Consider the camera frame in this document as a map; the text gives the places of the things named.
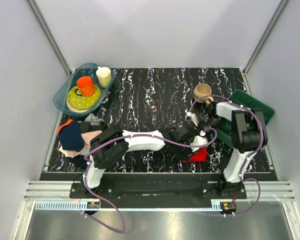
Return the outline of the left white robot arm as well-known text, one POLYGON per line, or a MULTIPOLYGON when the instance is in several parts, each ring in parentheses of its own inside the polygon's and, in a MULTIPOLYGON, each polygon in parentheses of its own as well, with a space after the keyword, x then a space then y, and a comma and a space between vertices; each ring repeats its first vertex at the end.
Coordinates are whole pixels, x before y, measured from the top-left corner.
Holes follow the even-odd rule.
POLYGON ((98 193, 105 170, 121 161, 126 153, 164 151, 186 160, 206 143, 205 137, 188 125, 150 132, 132 132, 115 125, 90 140, 89 152, 84 157, 87 169, 82 176, 80 192, 93 198, 98 193))

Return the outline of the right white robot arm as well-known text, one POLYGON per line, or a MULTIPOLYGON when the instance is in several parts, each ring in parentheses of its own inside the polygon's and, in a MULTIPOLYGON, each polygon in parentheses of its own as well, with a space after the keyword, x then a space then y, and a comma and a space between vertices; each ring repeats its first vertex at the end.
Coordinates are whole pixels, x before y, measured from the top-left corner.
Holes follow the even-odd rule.
POLYGON ((202 129, 217 128, 226 121, 231 123, 233 152, 221 173, 213 192, 230 198, 244 189, 244 171, 260 148, 268 143, 264 113, 261 108, 247 108, 232 101, 208 104, 209 120, 199 123, 202 129))

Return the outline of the red underwear white trim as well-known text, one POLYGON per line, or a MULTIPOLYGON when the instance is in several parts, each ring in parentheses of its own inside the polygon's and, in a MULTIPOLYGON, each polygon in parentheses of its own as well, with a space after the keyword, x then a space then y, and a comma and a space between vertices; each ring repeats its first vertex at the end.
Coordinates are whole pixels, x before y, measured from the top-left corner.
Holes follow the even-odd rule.
POLYGON ((207 149, 200 148, 194 155, 192 155, 189 160, 183 160, 182 163, 204 163, 207 160, 207 149))

